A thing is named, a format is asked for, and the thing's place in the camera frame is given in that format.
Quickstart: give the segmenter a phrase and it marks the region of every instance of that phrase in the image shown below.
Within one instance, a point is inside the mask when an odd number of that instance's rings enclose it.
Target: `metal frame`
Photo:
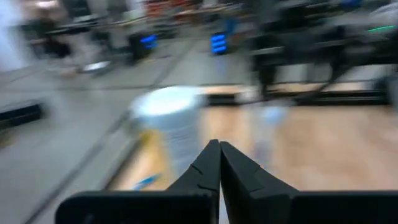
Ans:
[[[273,92],[271,98],[290,98],[308,92]],[[239,93],[206,94],[208,106],[240,106]],[[375,106],[388,105],[387,93],[380,90],[325,91],[314,100],[300,102],[299,106]]]

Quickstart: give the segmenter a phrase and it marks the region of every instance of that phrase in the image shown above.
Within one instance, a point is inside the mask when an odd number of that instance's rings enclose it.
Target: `gray floor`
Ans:
[[[210,56],[206,45],[203,40],[181,39],[172,43],[168,51],[154,54],[153,60],[134,67],[119,65],[95,78],[61,78],[43,72],[41,67],[0,74],[0,106],[39,98],[49,112],[46,119],[15,129],[14,143],[0,150],[2,223],[52,223],[53,213],[37,209],[57,192],[65,179],[72,177],[76,167],[99,150],[95,146],[136,96],[160,86],[251,82],[244,54]],[[382,69],[358,68],[342,81],[368,80],[380,75]],[[280,68],[278,81],[299,82],[304,79],[304,71],[305,65]],[[113,161],[109,157],[122,148],[104,151],[97,156],[99,164],[108,166]],[[92,168],[85,175],[95,175],[96,170]]]

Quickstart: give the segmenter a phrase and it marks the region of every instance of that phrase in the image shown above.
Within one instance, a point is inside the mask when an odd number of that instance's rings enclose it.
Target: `black machine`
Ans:
[[[342,16],[332,17],[329,14],[336,8],[306,0],[284,1],[275,10],[279,14],[278,19],[264,22],[261,34],[251,41],[253,70],[258,74],[264,98],[288,96],[300,105],[338,105],[337,101],[343,102],[342,105],[383,105],[389,102],[394,93],[387,88],[391,83],[388,80],[394,79],[394,73],[378,80],[374,89],[369,91],[351,94],[322,93],[322,90],[355,66],[396,64],[398,31],[395,25],[377,27],[366,13],[362,13],[360,19],[358,15],[355,19],[347,15],[344,19]],[[275,82],[277,67],[298,63],[312,63],[314,66],[328,63],[332,71],[329,81],[300,95],[269,92],[269,87]]]
[[[90,7],[85,0],[63,0],[62,4],[71,18],[91,15]]]
[[[398,222],[396,191],[301,192],[212,140],[167,190],[79,193],[61,203],[55,223],[218,223],[220,181],[232,224]]]

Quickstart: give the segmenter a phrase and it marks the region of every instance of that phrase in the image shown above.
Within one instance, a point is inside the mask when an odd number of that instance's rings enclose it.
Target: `wooden table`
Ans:
[[[314,85],[286,84],[285,90]],[[357,90],[344,83],[335,90]],[[213,93],[241,91],[241,86],[207,87]],[[203,145],[210,139],[229,141],[252,155],[250,113],[242,107],[203,109]],[[292,108],[272,143],[274,175],[300,190],[398,189],[396,115],[385,106],[300,106]],[[110,189],[129,190],[139,180],[167,169],[155,145],[148,144],[123,167]],[[167,176],[146,190],[167,188]]]

